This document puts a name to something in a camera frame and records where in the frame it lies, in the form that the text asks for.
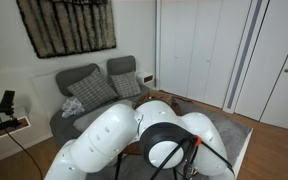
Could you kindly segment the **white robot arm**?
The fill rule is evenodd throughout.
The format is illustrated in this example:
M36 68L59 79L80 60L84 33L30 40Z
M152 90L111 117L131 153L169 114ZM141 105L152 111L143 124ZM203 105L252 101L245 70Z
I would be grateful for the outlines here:
M235 180L224 143L211 120L191 112L178 116L162 100L133 109L115 104L57 153L44 180L84 180L137 141L147 164L160 172L179 164L186 174Z

